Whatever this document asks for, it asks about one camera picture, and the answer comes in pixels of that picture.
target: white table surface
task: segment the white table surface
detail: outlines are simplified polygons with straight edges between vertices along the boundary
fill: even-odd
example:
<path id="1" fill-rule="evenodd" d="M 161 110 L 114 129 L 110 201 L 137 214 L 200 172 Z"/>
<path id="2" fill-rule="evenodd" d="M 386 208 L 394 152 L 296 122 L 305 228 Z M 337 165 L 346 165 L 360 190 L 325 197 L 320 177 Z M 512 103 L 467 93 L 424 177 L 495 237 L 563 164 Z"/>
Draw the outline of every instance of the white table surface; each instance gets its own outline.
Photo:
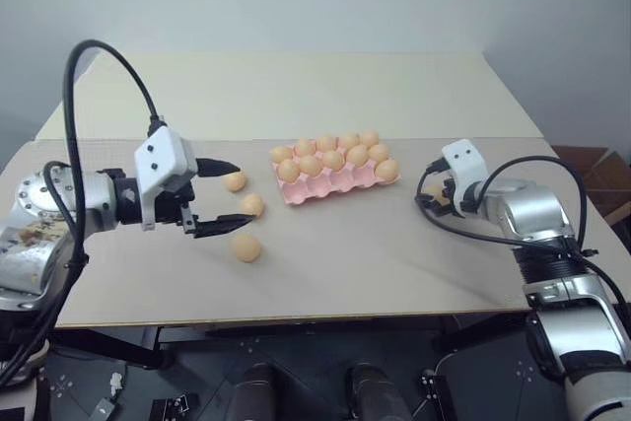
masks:
<path id="1" fill-rule="evenodd" d="M 126 54 L 158 112 L 191 140 L 541 137 L 481 54 Z M 142 138 L 147 109 L 100 54 L 76 85 L 80 138 Z M 63 138 L 60 108 L 37 139 Z"/>
<path id="2" fill-rule="evenodd" d="M 452 139 L 387 140 L 402 179 L 388 186 L 332 195 L 287 206 L 277 188 L 268 150 L 284 143 L 195 142 L 197 156 L 229 160 L 249 176 L 232 194 L 219 178 L 196 178 L 194 212 L 202 219 L 235 212 L 241 197 L 258 192 L 262 217 L 243 228 L 263 244 L 252 264 L 230 255 L 230 235 L 194 240 L 174 225 L 143 233 L 119 226 L 86 242 L 90 264 L 59 319 L 61 326 L 187 324 L 329 316 L 384 316 L 515 310 L 526 307 L 522 278 L 510 250 L 448 234 L 426 222 L 412 200 L 426 164 Z M 86 141 L 84 168 L 133 171 L 137 141 Z M 542 139 L 475 139 L 490 169 L 516 156 L 551 154 Z M 51 159 L 64 159 L 62 141 L 27 144 L 0 176 L 6 215 L 20 179 Z M 548 164 L 515 167 L 551 186 L 577 219 L 574 183 Z M 469 230 L 490 225 L 454 219 Z M 631 258 L 590 206 L 586 245 L 600 249 L 594 262 L 628 296 Z"/>

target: cardboard box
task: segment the cardboard box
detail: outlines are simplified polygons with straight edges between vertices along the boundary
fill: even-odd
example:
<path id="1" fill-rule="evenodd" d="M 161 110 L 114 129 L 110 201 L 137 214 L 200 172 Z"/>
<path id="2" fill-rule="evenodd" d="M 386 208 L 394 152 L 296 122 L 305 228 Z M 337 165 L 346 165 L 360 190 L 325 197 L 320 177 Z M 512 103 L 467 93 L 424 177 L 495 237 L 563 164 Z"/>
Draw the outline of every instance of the cardboard box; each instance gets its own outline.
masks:
<path id="1" fill-rule="evenodd" d="M 552 147 L 561 160 L 583 177 L 588 196 L 607 224 L 613 226 L 631 214 L 631 168 L 606 148 Z"/>

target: egg carton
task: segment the egg carton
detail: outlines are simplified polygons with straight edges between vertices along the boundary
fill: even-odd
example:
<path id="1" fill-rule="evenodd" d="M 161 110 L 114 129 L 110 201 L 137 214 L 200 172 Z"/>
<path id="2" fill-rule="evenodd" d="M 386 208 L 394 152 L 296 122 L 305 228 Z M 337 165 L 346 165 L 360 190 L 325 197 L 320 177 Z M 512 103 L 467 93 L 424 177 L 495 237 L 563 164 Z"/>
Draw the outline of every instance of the egg carton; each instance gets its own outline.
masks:
<path id="1" fill-rule="evenodd" d="M 294 150 L 293 145 L 288 145 L 287 148 L 292 151 Z M 346 156 L 346 148 L 337 147 L 337 151 L 341 153 L 343 157 Z M 322 155 L 323 152 L 320 151 L 314 153 L 314 156 L 319 160 L 321 160 Z M 300 157 L 294 153 L 292 160 L 298 164 Z M 276 180 L 278 181 L 278 186 L 283 194 L 285 203 L 293 205 L 300 205 L 311 197 L 326 197 L 331 192 L 348 192 L 354 187 L 367 188 L 375 184 L 392 184 L 401 179 L 401 175 L 398 175 L 392 181 L 386 181 L 382 177 L 375 176 L 375 168 L 377 165 L 378 163 L 372 159 L 369 159 L 368 162 L 361 167 L 346 162 L 339 172 L 324 167 L 317 176 L 310 176 L 301 172 L 294 182 L 286 182 L 278 178 L 278 174 L 276 173 L 278 164 L 272 162 L 274 174 L 276 175 Z"/>

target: white wall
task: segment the white wall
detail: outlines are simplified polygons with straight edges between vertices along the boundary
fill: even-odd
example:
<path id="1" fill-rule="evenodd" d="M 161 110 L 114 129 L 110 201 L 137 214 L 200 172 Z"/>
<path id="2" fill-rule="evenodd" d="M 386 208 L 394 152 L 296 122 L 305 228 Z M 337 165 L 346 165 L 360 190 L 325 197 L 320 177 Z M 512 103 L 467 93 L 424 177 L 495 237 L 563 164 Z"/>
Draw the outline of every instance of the white wall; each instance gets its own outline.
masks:
<path id="1" fill-rule="evenodd" d="M 630 0 L 0 0 L 0 164 L 84 37 L 121 49 L 485 51 L 552 143 L 631 156 Z"/>

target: brown egg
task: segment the brown egg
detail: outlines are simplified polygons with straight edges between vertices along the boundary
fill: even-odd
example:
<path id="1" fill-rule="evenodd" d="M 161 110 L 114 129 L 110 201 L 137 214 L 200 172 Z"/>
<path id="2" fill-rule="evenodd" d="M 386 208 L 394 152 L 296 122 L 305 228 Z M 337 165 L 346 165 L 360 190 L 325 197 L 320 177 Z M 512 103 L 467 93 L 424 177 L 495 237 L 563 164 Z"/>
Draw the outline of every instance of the brown egg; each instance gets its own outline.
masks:
<path id="1" fill-rule="evenodd" d="M 241 261 L 255 261 L 261 252 L 260 242 L 248 234 L 237 234 L 230 242 L 230 250 Z"/>
<path id="2" fill-rule="evenodd" d="M 316 145 L 314 145 L 310 140 L 305 138 L 296 142 L 294 145 L 294 152 L 299 157 L 305 157 L 306 155 L 312 155 L 316 152 Z"/>
<path id="3" fill-rule="evenodd" d="M 322 171 L 322 162 L 313 155 L 306 155 L 300 159 L 300 171 L 309 175 L 317 176 Z"/>
<path id="4" fill-rule="evenodd" d="M 398 163 L 396 160 L 385 160 L 375 168 L 375 176 L 380 177 L 385 182 L 391 182 L 398 176 Z"/>
<path id="5" fill-rule="evenodd" d="M 244 188 L 247 178 L 244 172 L 230 173 L 222 178 L 224 186 L 231 192 L 237 192 Z"/>
<path id="6" fill-rule="evenodd" d="M 373 145 L 377 145 L 379 143 L 379 133 L 377 133 L 375 130 L 364 132 L 359 137 L 359 143 L 361 143 L 362 145 L 366 145 L 368 148 L 371 148 Z"/>
<path id="7" fill-rule="evenodd" d="M 285 182 L 294 182 L 300 175 L 300 168 L 293 160 L 287 159 L 280 162 L 276 169 L 278 177 Z"/>
<path id="8" fill-rule="evenodd" d="M 366 145 L 356 145 L 346 152 L 346 161 L 357 167 L 363 167 L 368 162 L 368 149 Z"/>
<path id="9" fill-rule="evenodd" d="M 342 168 L 344 168 L 344 157 L 341 153 L 336 152 L 335 150 L 329 150 L 328 152 L 324 152 L 322 155 L 322 163 L 327 168 L 331 168 L 335 172 L 339 172 Z"/>
<path id="10" fill-rule="evenodd" d="M 371 160 L 375 160 L 377 163 L 381 163 L 383 160 L 387 160 L 389 157 L 390 151 L 387 148 L 385 143 L 378 143 L 377 145 L 373 145 L 368 150 L 368 156 Z"/>
<path id="11" fill-rule="evenodd" d="M 294 155 L 291 148 L 288 147 L 275 147 L 269 152 L 269 155 L 272 157 L 272 162 L 280 163 L 283 160 L 287 160 L 288 158 L 292 158 Z"/>
<path id="12" fill-rule="evenodd" d="M 259 217 L 263 213 L 265 202 L 259 194 L 255 192 L 248 194 L 241 200 L 241 212 Z"/>
<path id="13" fill-rule="evenodd" d="M 350 150 L 355 145 L 359 145 L 359 135 L 356 133 L 348 133 L 339 137 L 337 144 L 340 147 L 344 147 L 346 150 Z"/>
<path id="14" fill-rule="evenodd" d="M 337 148 L 337 138 L 331 135 L 322 135 L 315 141 L 315 147 L 320 152 L 328 152 Z"/>

